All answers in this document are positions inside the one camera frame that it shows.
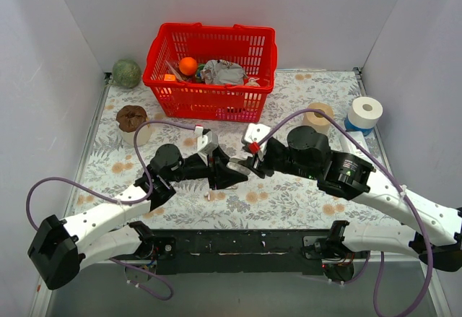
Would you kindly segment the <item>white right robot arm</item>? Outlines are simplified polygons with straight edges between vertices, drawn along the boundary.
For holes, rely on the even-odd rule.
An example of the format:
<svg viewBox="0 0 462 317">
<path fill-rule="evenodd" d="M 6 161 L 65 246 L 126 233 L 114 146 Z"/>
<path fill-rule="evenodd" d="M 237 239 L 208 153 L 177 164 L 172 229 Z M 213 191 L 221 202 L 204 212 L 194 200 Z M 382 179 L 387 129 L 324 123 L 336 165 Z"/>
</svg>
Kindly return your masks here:
<svg viewBox="0 0 462 317">
<path fill-rule="evenodd" d="M 399 221 L 395 227 L 335 221 L 326 237 L 308 244 L 311 257 L 332 259 L 362 251 L 400 253 L 435 269 L 461 268 L 461 211 L 441 206 L 408 189 L 396 189 L 390 179 L 367 160 L 333 151 L 328 137 L 309 126 L 298 126 L 282 144 L 265 141 L 270 127 L 251 123 L 242 143 L 251 154 L 242 162 L 260 178 L 275 172 L 309 178 L 330 196 L 363 204 Z"/>
</svg>

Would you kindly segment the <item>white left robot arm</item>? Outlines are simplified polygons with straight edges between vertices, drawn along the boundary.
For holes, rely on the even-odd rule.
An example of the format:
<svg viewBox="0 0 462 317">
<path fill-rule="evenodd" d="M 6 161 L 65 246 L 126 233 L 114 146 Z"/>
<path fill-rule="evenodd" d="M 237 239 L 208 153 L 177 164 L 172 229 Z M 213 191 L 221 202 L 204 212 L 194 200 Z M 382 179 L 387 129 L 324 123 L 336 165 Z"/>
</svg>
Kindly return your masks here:
<svg viewBox="0 0 462 317">
<path fill-rule="evenodd" d="M 27 251 L 50 290 L 70 283 L 79 271 L 114 256 L 148 258 L 158 249 L 152 231 L 132 222 L 165 204 L 175 195 L 173 182 L 206 179 L 211 189 L 225 189 L 248 179 L 249 169 L 220 147 L 210 153 L 182 157 L 174 144 L 155 152 L 147 171 L 121 192 L 115 203 L 101 203 L 86 212 L 60 220 L 45 218 Z"/>
</svg>

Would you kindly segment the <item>beige paper roll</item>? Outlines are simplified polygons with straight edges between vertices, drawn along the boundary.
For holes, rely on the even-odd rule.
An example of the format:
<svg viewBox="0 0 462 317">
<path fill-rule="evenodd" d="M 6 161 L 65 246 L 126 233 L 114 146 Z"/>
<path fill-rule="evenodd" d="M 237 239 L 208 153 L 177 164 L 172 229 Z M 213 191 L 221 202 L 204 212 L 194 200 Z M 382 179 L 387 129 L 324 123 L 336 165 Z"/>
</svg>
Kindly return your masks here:
<svg viewBox="0 0 462 317">
<path fill-rule="evenodd" d="M 318 110 L 317 112 L 307 112 L 303 116 L 302 124 L 310 126 L 319 134 L 328 135 L 329 129 L 331 128 L 331 122 L 327 120 L 323 114 L 334 117 L 334 111 L 330 105 L 324 103 L 311 103 L 308 108 Z"/>
</svg>

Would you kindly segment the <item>floral patterned table mat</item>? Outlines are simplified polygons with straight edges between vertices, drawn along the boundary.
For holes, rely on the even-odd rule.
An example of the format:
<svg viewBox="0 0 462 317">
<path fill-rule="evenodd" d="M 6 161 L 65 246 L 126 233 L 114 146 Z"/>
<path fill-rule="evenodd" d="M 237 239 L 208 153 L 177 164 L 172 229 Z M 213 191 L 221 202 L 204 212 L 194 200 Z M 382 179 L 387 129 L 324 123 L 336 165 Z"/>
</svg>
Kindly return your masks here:
<svg viewBox="0 0 462 317">
<path fill-rule="evenodd" d="M 334 110 L 337 123 L 343 123 L 353 99 L 362 91 L 352 71 L 277 71 L 273 92 L 267 97 L 261 122 L 273 126 L 296 110 L 311 103 L 324 103 Z M 156 123 L 147 144 L 134 150 L 125 143 L 116 125 L 116 114 L 126 105 L 143 107 Z M 139 85 L 131 90 L 111 86 L 98 111 L 92 151 L 87 156 L 81 182 L 88 192 L 80 191 L 69 207 L 78 214 L 98 204 L 97 191 L 114 196 L 141 175 L 140 159 L 150 160 L 157 148 L 166 143 L 179 147 L 183 155 L 196 151 L 195 136 L 178 128 L 171 118 L 162 125 L 165 114 L 152 91 Z M 207 180 L 175 184 L 175 195 L 166 204 L 142 216 L 145 224 L 165 229 L 274 229 L 328 228 L 336 220 L 356 224 L 391 226 L 393 220 L 370 207 L 344 201 L 318 190 L 315 181 L 276 173 L 261 179 L 250 175 L 234 191 L 212 191 Z M 210 192 L 207 201 L 204 194 Z"/>
</svg>

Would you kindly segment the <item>blue tape roll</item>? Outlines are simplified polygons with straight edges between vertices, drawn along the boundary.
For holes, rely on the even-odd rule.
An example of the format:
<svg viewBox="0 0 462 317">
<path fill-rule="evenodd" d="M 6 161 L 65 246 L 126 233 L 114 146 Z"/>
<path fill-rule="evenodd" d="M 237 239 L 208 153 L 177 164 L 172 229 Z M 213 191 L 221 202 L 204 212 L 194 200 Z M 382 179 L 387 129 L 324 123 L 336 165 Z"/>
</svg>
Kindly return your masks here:
<svg viewBox="0 0 462 317">
<path fill-rule="evenodd" d="M 364 129 L 364 128 L 355 126 L 353 123 L 351 123 L 348 117 L 344 119 L 344 126 L 345 126 L 346 131 L 360 131 L 362 132 L 363 136 L 369 135 L 373 130 L 373 128 Z"/>
</svg>

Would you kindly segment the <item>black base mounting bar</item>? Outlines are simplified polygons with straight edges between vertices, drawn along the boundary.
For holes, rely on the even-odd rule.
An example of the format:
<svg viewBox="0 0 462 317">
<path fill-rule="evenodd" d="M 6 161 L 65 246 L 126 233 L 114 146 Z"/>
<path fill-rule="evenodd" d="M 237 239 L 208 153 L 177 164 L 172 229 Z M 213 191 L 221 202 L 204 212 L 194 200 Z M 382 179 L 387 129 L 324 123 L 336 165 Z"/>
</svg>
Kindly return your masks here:
<svg viewBox="0 0 462 317">
<path fill-rule="evenodd" d="M 154 230 L 153 246 L 129 261 L 153 260 L 160 275 L 197 273 L 301 273 L 322 275 L 323 263 L 350 267 L 366 253 L 329 248 L 322 230 Z"/>
</svg>

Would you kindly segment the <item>brown topped paper roll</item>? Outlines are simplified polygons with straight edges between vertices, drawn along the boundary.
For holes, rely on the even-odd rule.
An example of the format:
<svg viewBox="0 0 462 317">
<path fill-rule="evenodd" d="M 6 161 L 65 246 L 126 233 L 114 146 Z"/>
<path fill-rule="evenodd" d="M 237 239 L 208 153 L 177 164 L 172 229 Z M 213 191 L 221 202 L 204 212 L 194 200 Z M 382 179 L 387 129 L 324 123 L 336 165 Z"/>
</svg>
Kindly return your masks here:
<svg viewBox="0 0 462 317">
<path fill-rule="evenodd" d="M 126 105 L 118 111 L 115 120 L 118 124 L 122 140 L 128 145 L 133 146 L 135 131 L 149 119 L 143 107 L 139 105 Z M 141 128 L 136 139 L 137 145 L 142 146 L 147 144 L 151 135 L 152 130 L 149 124 Z"/>
</svg>

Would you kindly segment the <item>crumpled silver foil bag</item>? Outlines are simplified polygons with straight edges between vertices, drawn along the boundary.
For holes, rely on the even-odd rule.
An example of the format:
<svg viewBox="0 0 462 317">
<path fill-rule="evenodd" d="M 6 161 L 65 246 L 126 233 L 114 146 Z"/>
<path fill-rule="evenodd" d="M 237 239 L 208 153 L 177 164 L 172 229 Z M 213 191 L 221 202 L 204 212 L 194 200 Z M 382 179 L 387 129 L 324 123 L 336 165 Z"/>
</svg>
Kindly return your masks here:
<svg viewBox="0 0 462 317">
<path fill-rule="evenodd" d="M 207 61 L 200 75 L 206 84 L 213 85 L 243 85 L 248 78 L 241 65 L 222 59 Z"/>
</svg>

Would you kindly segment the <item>small orange cube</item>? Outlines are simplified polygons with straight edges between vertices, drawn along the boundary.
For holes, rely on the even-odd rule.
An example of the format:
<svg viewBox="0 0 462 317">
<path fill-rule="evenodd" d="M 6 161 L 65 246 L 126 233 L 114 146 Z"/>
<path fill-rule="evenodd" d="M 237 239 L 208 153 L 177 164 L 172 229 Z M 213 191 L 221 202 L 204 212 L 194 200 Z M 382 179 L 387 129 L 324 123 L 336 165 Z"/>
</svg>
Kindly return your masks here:
<svg viewBox="0 0 462 317">
<path fill-rule="evenodd" d="M 175 82 L 176 77 L 173 74 L 166 74 L 164 76 L 164 80 L 167 81 L 167 82 Z"/>
</svg>

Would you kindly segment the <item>orange fruit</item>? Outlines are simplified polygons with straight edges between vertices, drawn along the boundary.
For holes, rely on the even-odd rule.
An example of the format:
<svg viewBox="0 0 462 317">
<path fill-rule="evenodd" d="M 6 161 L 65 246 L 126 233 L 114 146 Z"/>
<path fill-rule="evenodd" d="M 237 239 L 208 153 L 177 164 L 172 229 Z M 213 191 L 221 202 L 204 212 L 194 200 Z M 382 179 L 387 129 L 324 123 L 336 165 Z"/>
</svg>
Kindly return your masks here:
<svg viewBox="0 0 462 317">
<path fill-rule="evenodd" d="M 192 76 L 198 69 L 198 62 L 192 57 L 184 57 L 179 61 L 179 70 L 186 76 Z"/>
</svg>

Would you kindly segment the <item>white toilet paper roll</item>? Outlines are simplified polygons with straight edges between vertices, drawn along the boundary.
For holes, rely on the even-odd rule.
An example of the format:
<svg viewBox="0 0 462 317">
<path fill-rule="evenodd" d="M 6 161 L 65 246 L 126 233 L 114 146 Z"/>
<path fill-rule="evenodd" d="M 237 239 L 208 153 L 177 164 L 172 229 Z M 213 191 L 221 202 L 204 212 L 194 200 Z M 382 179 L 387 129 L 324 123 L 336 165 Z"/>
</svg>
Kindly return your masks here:
<svg viewBox="0 0 462 317">
<path fill-rule="evenodd" d="M 383 114 L 383 106 L 372 97 L 357 97 L 352 101 L 347 118 L 360 129 L 373 128 Z"/>
</svg>

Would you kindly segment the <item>red plastic shopping basket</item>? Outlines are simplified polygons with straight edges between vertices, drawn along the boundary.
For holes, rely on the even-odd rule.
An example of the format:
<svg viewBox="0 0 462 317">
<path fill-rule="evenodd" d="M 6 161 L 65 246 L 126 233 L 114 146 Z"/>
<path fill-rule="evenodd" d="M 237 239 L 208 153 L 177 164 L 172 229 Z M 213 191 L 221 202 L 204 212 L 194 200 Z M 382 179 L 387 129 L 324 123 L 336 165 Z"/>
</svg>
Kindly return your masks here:
<svg viewBox="0 0 462 317">
<path fill-rule="evenodd" d="M 143 83 L 169 117 L 257 122 L 274 88 L 275 37 L 270 27 L 165 23 Z"/>
</svg>

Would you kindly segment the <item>green textured ball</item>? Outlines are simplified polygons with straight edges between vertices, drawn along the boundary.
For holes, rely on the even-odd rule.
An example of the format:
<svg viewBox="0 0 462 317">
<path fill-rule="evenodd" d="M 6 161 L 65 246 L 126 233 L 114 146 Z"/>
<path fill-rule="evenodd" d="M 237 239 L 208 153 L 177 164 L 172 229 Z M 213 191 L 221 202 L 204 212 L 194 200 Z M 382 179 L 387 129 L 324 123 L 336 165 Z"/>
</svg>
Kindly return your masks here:
<svg viewBox="0 0 462 317">
<path fill-rule="evenodd" d="M 140 66 L 131 58 L 119 59 L 113 65 L 113 84 L 117 86 L 134 88 L 140 83 L 141 76 Z"/>
</svg>

